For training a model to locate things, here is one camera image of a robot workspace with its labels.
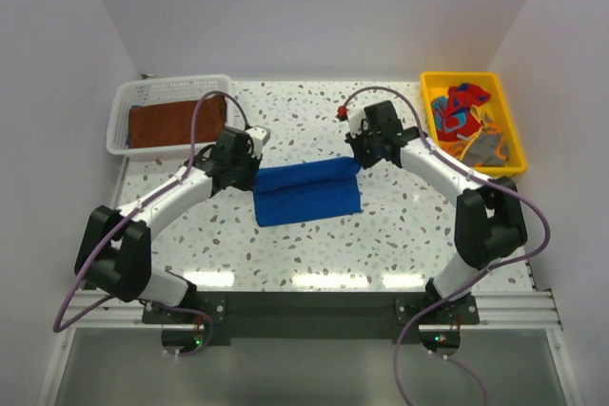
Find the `brown towel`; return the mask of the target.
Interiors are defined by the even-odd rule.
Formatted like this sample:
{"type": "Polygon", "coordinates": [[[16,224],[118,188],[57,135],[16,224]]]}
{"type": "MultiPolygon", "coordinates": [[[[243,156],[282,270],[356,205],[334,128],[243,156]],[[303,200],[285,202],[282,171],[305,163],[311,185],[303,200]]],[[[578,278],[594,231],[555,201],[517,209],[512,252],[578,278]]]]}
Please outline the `brown towel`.
{"type": "MultiPolygon", "coordinates": [[[[143,106],[142,129],[132,148],[189,145],[191,121],[198,101],[170,102],[143,106]]],[[[197,116],[195,141],[214,142],[226,123],[226,99],[217,95],[205,101],[197,116]]]]}

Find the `orange cloth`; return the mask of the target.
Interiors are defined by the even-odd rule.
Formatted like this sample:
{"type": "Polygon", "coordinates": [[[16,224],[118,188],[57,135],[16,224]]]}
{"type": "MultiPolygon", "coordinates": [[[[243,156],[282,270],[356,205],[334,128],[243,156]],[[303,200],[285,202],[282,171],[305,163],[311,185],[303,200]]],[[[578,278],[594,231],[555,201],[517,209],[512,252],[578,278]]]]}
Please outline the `orange cloth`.
{"type": "Polygon", "coordinates": [[[499,125],[481,107],[471,107],[467,115],[479,129],[469,136],[457,133],[454,141],[439,141],[442,150],[470,167],[505,166],[509,147],[499,125]]]}

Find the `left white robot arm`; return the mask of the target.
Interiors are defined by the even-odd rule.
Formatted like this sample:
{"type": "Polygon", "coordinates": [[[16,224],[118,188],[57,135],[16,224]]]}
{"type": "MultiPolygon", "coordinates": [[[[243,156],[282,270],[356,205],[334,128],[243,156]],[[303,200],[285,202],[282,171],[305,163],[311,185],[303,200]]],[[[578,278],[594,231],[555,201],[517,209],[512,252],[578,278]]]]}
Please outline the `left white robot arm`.
{"type": "Polygon", "coordinates": [[[251,191],[270,131],[225,127],[217,141],[192,152],[174,176],[145,196],[116,209],[92,211],[74,265],[77,279],[129,302],[164,306],[176,322],[200,308],[196,286],[152,266],[152,242],[192,206],[233,187],[251,191]]]}

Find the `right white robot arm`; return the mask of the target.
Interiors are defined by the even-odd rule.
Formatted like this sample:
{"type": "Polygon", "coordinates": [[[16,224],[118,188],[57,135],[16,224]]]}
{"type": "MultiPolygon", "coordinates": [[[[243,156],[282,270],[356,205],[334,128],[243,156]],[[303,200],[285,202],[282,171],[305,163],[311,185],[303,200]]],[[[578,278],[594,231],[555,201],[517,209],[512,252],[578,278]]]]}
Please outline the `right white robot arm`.
{"type": "Polygon", "coordinates": [[[355,109],[341,106],[337,117],[348,122],[345,142],[362,168],[390,162],[428,182],[454,206],[456,253],[427,282],[423,301],[429,319],[448,321],[458,311],[458,300],[470,293],[470,282],[527,241],[521,203],[512,195],[514,182],[462,169],[420,128],[404,127],[390,101],[355,109]]]}

